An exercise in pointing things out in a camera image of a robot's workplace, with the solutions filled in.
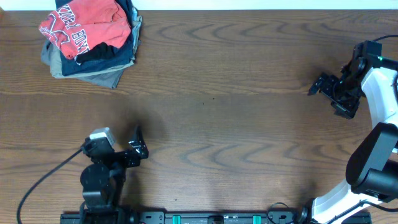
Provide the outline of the red orange t-shirt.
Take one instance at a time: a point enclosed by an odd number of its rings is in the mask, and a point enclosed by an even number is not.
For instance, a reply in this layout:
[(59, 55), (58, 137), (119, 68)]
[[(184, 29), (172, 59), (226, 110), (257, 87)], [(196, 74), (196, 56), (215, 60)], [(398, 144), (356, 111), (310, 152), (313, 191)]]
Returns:
[(131, 26), (115, 0), (73, 0), (52, 11), (39, 31), (64, 57), (74, 59), (102, 43), (121, 48)]

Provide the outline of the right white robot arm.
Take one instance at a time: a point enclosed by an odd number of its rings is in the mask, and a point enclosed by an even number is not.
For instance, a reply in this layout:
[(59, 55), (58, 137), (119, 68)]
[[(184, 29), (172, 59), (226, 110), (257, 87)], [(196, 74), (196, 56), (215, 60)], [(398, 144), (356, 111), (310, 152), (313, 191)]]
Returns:
[(303, 209), (299, 223), (369, 223), (368, 207), (395, 213), (383, 203), (397, 198), (397, 62), (381, 56), (359, 56), (342, 69), (341, 78), (321, 74), (309, 95), (323, 93), (336, 112), (355, 115), (367, 99), (372, 130), (348, 160), (345, 179)]

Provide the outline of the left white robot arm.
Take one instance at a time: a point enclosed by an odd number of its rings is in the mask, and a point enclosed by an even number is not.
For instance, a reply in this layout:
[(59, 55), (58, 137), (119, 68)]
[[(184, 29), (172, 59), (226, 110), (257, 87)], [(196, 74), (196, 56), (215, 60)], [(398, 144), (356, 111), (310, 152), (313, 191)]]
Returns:
[(109, 128), (94, 130), (81, 145), (84, 155), (92, 165), (83, 170), (80, 182), (84, 202), (80, 206), (79, 222), (89, 223), (139, 223), (137, 212), (121, 206), (119, 200), (126, 181), (126, 170), (140, 166), (149, 157), (140, 126), (128, 141), (129, 149), (116, 152), (114, 136)]

